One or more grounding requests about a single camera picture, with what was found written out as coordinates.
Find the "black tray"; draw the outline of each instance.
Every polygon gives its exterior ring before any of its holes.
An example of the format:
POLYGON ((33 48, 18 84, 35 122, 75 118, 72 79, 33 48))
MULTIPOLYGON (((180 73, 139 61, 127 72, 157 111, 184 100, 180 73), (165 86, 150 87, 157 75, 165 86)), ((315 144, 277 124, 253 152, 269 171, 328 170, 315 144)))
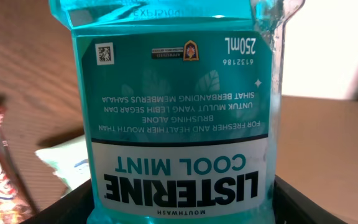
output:
MULTIPOLYGON (((91 188, 89 180, 23 224, 86 223, 94 208, 91 188)), ((277 176, 273 209, 276 224, 346 224, 277 176)))

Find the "listerine bottle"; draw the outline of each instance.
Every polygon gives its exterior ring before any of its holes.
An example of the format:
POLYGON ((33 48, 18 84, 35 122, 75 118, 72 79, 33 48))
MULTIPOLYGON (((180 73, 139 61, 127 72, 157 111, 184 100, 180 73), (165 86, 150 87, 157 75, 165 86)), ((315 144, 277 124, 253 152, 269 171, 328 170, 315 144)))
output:
POLYGON ((50 0, 71 30, 88 223, 274 223, 284 30, 304 0, 50 0))

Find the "wooden surface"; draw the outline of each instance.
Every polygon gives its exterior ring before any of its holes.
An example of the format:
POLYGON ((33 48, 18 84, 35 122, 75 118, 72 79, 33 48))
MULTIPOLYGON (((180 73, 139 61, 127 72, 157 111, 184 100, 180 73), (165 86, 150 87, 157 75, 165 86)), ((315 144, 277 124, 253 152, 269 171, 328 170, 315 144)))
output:
POLYGON ((284 98, 276 173, 358 223, 358 102, 284 98))
POLYGON ((34 151, 39 142, 82 125, 70 33, 47 0, 0 0, 2 125, 31 196, 43 209, 64 186, 34 151))
MULTIPOLYGON (((45 139, 82 125, 70 33, 46 0, 0 0, 3 130, 32 198, 43 209, 64 186, 34 154, 45 139)), ((284 97, 277 174, 358 223, 358 103, 284 97)))

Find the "mint leaf graphic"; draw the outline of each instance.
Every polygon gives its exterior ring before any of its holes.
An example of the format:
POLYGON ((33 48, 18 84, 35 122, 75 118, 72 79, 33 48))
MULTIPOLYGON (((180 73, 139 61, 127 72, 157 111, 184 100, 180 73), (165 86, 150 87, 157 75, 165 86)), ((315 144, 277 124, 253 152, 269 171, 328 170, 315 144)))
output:
POLYGON ((123 84, 121 87, 121 94, 123 96, 133 96, 134 90, 129 85, 123 84))
POLYGON ((163 96, 171 92, 171 86, 152 71, 143 73, 143 94, 145 96, 163 96))
POLYGON ((221 85, 219 83, 219 74, 216 70, 212 70, 203 75, 196 84, 197 92, 212 92, 220 89, 221 85))

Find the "bottle label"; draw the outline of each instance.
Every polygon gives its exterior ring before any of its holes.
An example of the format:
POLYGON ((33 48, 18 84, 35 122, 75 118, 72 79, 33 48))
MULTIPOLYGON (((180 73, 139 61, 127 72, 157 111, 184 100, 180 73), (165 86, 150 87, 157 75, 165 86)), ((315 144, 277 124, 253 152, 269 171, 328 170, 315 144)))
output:
POLYGON ((272 51, 250 31, 80 37, 98 197, 160 218, 265 198, 272 51))

